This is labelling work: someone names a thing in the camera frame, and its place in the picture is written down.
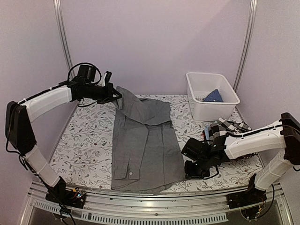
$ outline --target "white plastic bin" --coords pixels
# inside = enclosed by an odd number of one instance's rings
[[[214,121],[228,119],[240,99],[227,79],[221,74],[187,73],[187,96],[193,119]],[[218,89],[224,102],[203,102],[206,96]]]

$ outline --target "white wall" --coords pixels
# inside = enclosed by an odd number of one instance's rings
[[[239,109],[258,128],[291,113],[300,121],[300,1],[258,1],[254,33],[238,95]],[[262,154],[265,163],[277,151]],[[300,173],[281,179],[295,224],[300,224]]]
[[[93,62],[140,94],[184,94],[189,71],[222,73],[233,84],[249,7],[248,0],[62,1],[73,63]]]
[[[0,30],[0,224],[16,225],[32,175],[16,154],[4,150],[6,105],[56,85],[68,71],[53,1],[0,1]],[[74,104],[61,106],[33,124],[37,144],[47,158],[73,108]]]

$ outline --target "white backdrop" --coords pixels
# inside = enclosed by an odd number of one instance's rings
[[[248,0],[62,1],[73,64],[112,71],[139,94],[186,93],[189,71],[221,73],[233,85]]]

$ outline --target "blue fabric in basket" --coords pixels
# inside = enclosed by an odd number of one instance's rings
[[[203,102],[223,102],[223,99],[220,95],[219,90],[215,89],[208,96],[206,96],[206,98],[203,100]]]

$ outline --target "floral table surface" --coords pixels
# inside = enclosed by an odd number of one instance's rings
[[[180,149],[190,138],[203,139],[204,127],[211,123],[192,118],[186,95],[138,95],[171,103],[171,119]],[[110,189],[112,136],[115,107],[112,103],[77,108],[50,161],[51,167],[68,184]],[[235,110],[230,120],[241,122]],[[195,192],[246,186],[248,179],[262,169],[258,156],[233,160],[219,166],[220,174],[209,180],[187,180],[163,192]]]

